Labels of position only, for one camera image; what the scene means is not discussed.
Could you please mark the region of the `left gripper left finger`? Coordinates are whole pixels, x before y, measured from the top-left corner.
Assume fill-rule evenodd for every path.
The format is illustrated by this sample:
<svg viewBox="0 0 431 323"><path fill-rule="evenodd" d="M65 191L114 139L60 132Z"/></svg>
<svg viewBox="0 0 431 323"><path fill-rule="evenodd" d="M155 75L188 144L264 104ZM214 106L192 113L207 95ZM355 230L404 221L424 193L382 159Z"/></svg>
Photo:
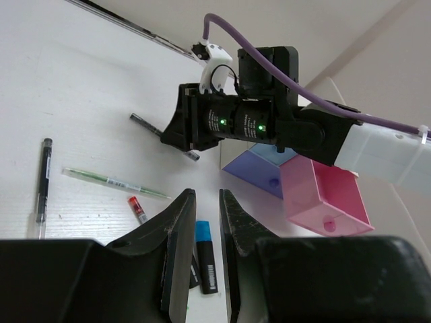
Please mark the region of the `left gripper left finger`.
<svg viewBox="0 0 431 323"><path fill-rule="evenodd" d="M108 300L111 322L184 322L196 219L196 194L182 191L161 213L110 242L123 257Z"/></svg>

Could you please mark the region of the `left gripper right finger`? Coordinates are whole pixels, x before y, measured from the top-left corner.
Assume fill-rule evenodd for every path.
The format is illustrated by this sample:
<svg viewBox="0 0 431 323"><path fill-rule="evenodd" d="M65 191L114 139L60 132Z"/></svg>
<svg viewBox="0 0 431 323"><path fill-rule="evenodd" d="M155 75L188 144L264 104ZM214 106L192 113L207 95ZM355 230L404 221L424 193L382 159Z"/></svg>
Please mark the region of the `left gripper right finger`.
<svg viewBox="0 0 431 323"><path fill-rule="evenodd" d="M221 189L220 231L229 322L285 321L285 256L281 238Z"/></svg>

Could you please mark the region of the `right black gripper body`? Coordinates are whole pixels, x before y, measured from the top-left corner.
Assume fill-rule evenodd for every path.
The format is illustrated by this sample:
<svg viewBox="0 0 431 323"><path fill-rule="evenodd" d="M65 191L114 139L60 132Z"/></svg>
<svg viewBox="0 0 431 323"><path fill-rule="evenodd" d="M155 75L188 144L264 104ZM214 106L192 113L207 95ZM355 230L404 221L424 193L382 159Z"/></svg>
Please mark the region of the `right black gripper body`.
<svg viewBox="0 0 431 323"><path fill-rule="evenodd" d="M206 103L198 83L180 84L176 109L160 141L180 151L206 151L217 147L219 138L205 126L203 113Z"/></svg>

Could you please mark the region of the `light blue drawer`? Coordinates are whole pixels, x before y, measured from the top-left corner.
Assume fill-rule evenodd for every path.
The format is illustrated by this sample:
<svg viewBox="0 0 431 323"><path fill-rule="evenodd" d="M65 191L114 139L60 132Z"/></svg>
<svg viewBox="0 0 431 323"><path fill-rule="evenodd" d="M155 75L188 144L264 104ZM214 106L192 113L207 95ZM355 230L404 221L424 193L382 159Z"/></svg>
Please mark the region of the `light blue drawer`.
<svg viewBox="0 0 431 323"><path fill-rule="evenodd" d="M254 144L250 150L263 159L271 162L273 165L280 166L292 159L297 153L290 148L285 148L283 153L277 152L277 147L274 145L266 145L262 143Z"/></svg>

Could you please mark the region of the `pink drawer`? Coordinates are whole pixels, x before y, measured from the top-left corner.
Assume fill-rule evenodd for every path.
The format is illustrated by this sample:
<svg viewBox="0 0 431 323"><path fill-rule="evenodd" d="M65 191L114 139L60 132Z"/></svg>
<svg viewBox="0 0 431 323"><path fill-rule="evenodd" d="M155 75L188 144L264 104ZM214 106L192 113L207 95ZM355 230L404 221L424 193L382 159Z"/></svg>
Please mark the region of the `pink drawer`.
<svg viewBox="0 0 431 323"><path fill-rule="evenodd" d="M288 221L327 237L374 229L353 173L300 155L279 170Z"/></svg>

